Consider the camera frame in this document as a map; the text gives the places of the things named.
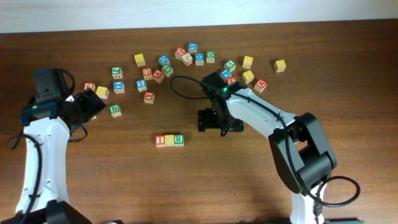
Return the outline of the green R block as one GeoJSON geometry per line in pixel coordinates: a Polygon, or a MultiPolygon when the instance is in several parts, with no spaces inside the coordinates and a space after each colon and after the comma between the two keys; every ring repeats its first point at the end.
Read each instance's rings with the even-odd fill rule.
{"type": "Polygon", "coordinates": [[[185,145],[185,139],[184,139],[184,135],[182,134],[176,134],[174,136],[174,146],[175,147],[182,147],[185,145]]]}

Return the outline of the yellow C block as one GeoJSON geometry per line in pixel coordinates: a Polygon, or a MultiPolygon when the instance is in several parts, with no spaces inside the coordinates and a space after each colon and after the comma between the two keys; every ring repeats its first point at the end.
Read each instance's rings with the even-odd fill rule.
{"type": "Polygon", "coordinates": [[[173,147],[175,145],[174,138],[175,138],[175,136],[173,134],[165,135],[165,146],[173,147]]]}

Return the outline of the red I block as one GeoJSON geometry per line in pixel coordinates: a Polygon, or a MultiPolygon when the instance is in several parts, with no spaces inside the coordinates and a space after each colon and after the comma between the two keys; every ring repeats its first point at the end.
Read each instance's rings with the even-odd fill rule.
{"type": "Polygon", "coordinates": [[[155,146],[156,147],[165,147],[165,136],[156,136],[155,137],[155,146]]]}

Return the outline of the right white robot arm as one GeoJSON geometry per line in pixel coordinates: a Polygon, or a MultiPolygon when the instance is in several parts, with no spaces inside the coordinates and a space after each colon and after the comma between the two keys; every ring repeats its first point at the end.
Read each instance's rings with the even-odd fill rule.
{"type": "Polygon", "coordinates": [[[324,189],[337,161],[317,118],[287,113],[260,99],[246,84],[227,84],[216,73],[200,86],[212,107],[198,114],[200,131],[221,135],[243,131],[248,124],[269,141],[280,179],[292,193],[291,223],[325,223],[324,189]]]}

